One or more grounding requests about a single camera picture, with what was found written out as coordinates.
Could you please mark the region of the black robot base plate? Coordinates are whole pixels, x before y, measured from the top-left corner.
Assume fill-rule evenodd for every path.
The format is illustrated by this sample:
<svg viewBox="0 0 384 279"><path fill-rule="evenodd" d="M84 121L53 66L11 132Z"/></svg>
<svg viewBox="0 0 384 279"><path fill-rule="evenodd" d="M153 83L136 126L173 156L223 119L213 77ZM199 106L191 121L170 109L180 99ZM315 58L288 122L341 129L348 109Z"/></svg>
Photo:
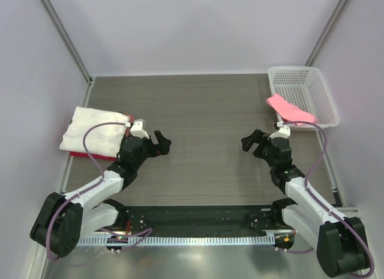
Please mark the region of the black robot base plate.
<svg viewBox="0 0 384 279"><path fill-rule="evenodd" d="M154 236L260 236L267 230L292 230L271 205L123 206L107 230L133 233L152 228Z"/></svg>

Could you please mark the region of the white and green t shirt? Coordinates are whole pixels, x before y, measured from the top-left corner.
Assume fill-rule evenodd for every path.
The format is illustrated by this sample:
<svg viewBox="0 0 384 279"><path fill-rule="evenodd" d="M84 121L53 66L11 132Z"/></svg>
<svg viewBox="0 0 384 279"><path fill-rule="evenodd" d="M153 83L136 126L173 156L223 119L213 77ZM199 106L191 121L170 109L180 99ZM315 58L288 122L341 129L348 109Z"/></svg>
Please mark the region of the white and green t shirt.
<svg viewBox="0 0 384 279"><path fill-rule="evenodd" d="M108 123L90 131L86 140L85 133L93 126ZM83 143L91 154L116 157L121 141L127 133L126 124L131 122L131 116L105 110L77 107L71 123L62 136L59 149L67 152L86 153Z"/></svg>

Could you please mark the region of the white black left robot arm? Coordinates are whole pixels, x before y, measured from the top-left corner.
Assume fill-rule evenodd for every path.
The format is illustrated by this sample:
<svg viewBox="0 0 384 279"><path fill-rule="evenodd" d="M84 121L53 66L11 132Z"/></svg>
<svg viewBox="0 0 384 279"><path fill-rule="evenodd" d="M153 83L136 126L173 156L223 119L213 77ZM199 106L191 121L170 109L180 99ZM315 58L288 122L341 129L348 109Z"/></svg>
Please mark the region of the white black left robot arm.
<svg viewBox="0 0 384 279"><path fill-rule="evenodd" d="M105 227L122 230L128 222L124 206L109 197L126 189L149 158L167 155L172 144L155 130L154 143L144 129L144 120L124 124L124 136L116 160L90 183L65 194L48 195L30 231L30 238L46 249L49 260L69 255L84 236Z"/></svg>

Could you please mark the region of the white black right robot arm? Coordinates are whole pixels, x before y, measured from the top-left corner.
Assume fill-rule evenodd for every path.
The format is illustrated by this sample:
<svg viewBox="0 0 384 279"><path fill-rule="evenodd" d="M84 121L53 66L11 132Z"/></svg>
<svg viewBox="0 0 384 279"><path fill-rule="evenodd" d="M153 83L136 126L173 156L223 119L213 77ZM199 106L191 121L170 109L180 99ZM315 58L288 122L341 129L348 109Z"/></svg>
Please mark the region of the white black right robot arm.
<svg viewBox="0 0 384 279"><path fill-rule="evenodd" d="M372 276L375 265L363 222L333 207L312 187L309 174L293 163L289 126L278 122L275 129L272 134L256 129L241 140L245 152L257 146L253 155L265 160L272 182L287 196L272 204L275 210L270 214L271 223L299 232L316 252L327 276Z"/></svg>

